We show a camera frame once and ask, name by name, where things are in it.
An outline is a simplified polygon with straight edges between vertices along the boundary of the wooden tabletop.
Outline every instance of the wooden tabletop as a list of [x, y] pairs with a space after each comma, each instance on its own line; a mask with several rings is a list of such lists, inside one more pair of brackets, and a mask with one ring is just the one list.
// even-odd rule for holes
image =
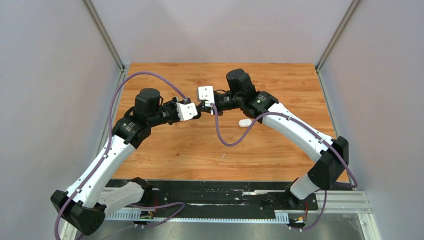
[[[197, 87], [228, 90], [226, 74], [237, 68], [249, 73], [256, 90], [272, 94], [309, 125], [335, 136], [313, 64], [133, 63], [128, 75], [138, 71], [162, 75], [197, 104]], [[124, 86], [117, 119], [134, 105], [136, 95], [143, 88], [159, 90], [165, 102], [178, 96], [171, 87], [153, 76], [136, 76]], [[219, 117], [220, 131], [227, 142], [235, 142], [246, 130], [238, 126], [241, 119], [246, 119], [241, 110], [226, 111]], [[224, 146], [217, 137], [214, 116], [202, 113], [197, 120], [154, 127], [151, 135], [113, 177], [293, 181], [312, 166], [313, 162], [298, 146], [259, 123], [240, 144]], [[347, 181], [346, 175], [339, 180]]]

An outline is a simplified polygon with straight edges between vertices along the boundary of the floor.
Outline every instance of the floor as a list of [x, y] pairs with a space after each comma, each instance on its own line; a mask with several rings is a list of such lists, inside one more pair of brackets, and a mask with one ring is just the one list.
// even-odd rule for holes
[[[133, 63], [128, 75], [151, 71], [176, 85], [197, 103], [196, 89], [213, 86], [227, 90], [227, 72], [242, 68], [249, 73], [256, 90], [275, 96], [293, 114], [318, 131], [335, 136], [320, 82], [313, 64], [281, 63]], [[161, 80], [139, 75], [122, 93], [117, 118], [134, 105], [143, 88], [155, 88], [165, 101], [178, 94]], [[219, 117], [221, 134], [235, 142], [246, 130], [238, 121], [240, 110]], [[299, 147], [275, 130], [256, 124], [237, 146], [224, 146], [217, 138], [214, 117], [160, 125], [116, 171], [114, 178], [293, 181], [306, 173], [313, 162]], [[339, 181], [347, 181], [343, 174]]]

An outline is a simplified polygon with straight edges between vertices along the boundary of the gray wall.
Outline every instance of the gray wall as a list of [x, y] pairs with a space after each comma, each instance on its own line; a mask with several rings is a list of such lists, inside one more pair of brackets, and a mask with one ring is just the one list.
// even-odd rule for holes
[[131, 62], [317, 63], [351, 0], [93, 0]]
[[422, 239], [424, 1], [364, 0], [322, 70], [384, 240]]
[[2, 0], [0, 34], [0, 239], [53, 239], [50, 195], [93, 160], [118, 68], [80, 0]]

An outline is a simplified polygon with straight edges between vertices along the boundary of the wooden table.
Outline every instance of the wooden table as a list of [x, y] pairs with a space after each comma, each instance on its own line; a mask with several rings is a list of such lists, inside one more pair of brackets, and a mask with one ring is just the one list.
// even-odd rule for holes
[[[312, 64], [279, 63], [133, 63], [129, 74], [151, 71], [175, 84], [197, 103], [196, 89], [213, 86], [229, 89], [227, 72], [242, 68], [249, 73], [256, 90], [275, 96], [293, 114], [330, 136], [335, 136], [327, 106]], [[134, 105], [143, 88], [155, 88], [166, 101], [178, 94], [161, 80], [139, 75], [124, 87], [117, 111], [119, 119]], [[219, 117], [222, 137], [235, 142], [246, 130], [238, 121], [240, 110]], [[114, 178], [293, 181], [306, 173], [313, 162], [295, 144], [277, 131], [257, 123], [237, 146], [224, 146], [215, 130], [214, 116], [160, 125], [116, 171]], [[344, 174], [339, 179], [347, 181]]]

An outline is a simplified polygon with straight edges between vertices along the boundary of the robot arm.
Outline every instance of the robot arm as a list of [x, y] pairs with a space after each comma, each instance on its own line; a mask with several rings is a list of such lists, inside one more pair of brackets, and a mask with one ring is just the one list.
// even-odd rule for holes
[[[197, 98], [202, 101], [198, 111], [211, 111], [211, 104], [215, 104], [217, 113], [240, 108], [249, 118], [256, 118], [263, 113], [281, 113], [279, 115], [265, 115], [258, 122], [277, 130], [298, 145], [315, 162], [315, 165], [302, 177], [296, 179], [286, 191], [286, 200], [291, 206], [297, 205], [311, 193], [321, 189], [329, 190], [344, 171], [343, 165], [335, 154], [329, 150], [324, 141], [331, 143], [336, 151], [342, 156], [346, 164], [349, 164], [349, 144], [346, 139], [339, 136], [333, 139], [322, 132], [317, 131], [300, 118], [292, 114], [274, 96], [265, 91], [256, 91], [250, 76], [242, 69], [230, 71], [227, 75], [229, 91], [219, 93], [213, 91], [211, 86], [202, 86], [197, 89]], [[297, 120], [317, 134], [317, 138], [303, 126], [294, 122]]]
[[[149, 204], [152, 198], [152, 185], [137, 177], [128, 184], [114, 191], [102, 193], [106, 183], [115, 171], [151, 134], [152, 127], [161, 124], [174, 124], [180, 121], [200, 118], [196, 105], [187, 98], [178, 101], [160, 103], [162, 97], [158, 90], [145, 88], [135, 98], [135, 104], [116, 122], [112, 130], [111, 145], [104, 155], [106, 143], [87, 168], [87, 170], [66, 191], [56, 190], [50, 200], [59, 212], [65, 202], [76, 191], [78, 194], [66, 206], [62, 217], [80, 230], [84, 235], [94, 233], [103, 223], [106, 216], [128, 206], [139, 203]], [[84, 184], [78, 188], [87, 175], [104, 157], [104, 161]]]

